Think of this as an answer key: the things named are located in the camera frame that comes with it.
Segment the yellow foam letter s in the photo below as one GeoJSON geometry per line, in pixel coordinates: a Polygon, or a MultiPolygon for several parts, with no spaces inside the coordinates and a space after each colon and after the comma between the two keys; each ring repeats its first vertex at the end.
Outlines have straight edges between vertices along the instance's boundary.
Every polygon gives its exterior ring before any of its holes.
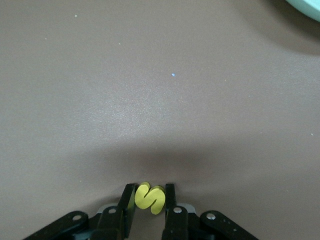
{"type": "Polygon", "coordinates": [[[151,187],[148,182],[142,182],[135,192],[134,201],[138,208],[150,208],[153,215],[158,215],[166,202],[165,190],[162,186],[151,187]]]}

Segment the pale green round plate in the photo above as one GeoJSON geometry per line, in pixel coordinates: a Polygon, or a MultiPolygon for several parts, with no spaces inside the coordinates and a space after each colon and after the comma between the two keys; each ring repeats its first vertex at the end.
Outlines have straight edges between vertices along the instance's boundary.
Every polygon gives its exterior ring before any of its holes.
{"type": "Polygon", "coordinates": [[[286,0],[296,10],[320,22],[320,0],[286,0]]]}

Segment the brown table cover sheet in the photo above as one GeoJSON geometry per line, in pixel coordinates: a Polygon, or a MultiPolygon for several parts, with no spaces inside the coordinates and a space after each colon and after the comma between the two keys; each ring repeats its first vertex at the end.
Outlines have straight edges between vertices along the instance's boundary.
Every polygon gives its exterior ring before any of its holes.
{"type": "Polygon", "coordinates": [[[141,182],[320,240],[320,22],[286,0],[0,0],[0,240],[141,182]]]}

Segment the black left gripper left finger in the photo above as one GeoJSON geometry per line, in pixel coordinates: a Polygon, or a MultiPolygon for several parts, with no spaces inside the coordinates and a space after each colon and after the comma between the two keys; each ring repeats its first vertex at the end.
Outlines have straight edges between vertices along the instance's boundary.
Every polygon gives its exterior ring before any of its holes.
{"type": "Polygon", "coordinates": [[[129,237],[136,210],[137,184],[125,186],[117,205],[105,208],[100,214],[96,240],[126,240],[129,237]]]}

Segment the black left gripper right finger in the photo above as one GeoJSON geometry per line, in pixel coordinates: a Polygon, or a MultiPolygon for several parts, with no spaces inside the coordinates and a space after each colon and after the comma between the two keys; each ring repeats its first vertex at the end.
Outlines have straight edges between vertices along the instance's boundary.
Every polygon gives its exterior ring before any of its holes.
{"type": "Polygon", "coordinates": [[[161,240],[188,240],[188,212],[177,204],[175,185],[165,184],[165,226],[161,240]]]}

